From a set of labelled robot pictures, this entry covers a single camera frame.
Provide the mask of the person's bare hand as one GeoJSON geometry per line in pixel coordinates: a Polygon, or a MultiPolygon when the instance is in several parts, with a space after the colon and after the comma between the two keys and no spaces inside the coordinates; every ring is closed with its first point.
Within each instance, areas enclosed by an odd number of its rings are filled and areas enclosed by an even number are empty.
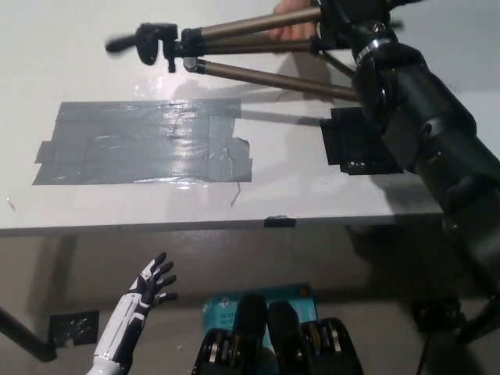
{"type": "MultiPolygon", "coordinates": [[[[309,0],[281,0],[274,7],[274,15],[292,13],[301,9],[313,6],[309,0]]],[[[316,34],[316,24],[314,22],[300,23],[286,27],[280,27],[269,31],[272,39],[277,41],[297,41],[310,39],[316,34]]]]}

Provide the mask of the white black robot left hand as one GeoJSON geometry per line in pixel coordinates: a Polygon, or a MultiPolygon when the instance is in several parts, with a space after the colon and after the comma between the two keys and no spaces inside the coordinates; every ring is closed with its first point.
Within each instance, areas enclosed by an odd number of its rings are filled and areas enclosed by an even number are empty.
{"type": "Polygon", "coordinates": [[[134,349],[145,326],[148,314],[164,302],[175,301],[177,293],[164,292],[177,277],[170,275],[173,262],[160,253],[137,276],[114,309],[95,356],[111,360],[121,366],[130,365],[134,349]]]}

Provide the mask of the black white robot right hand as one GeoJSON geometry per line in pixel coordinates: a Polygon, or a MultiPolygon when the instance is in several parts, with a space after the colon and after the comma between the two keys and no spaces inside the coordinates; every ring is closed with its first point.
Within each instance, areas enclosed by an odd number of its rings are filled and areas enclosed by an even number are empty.
{"type": "Polygon", "coordinates": [[[407,49],[391,27],[390,11],[397,1],[319,1],[320,34],[311,37],[311,52],[350,49],[353,57],[379,50],[398,54],[407,49]]]}

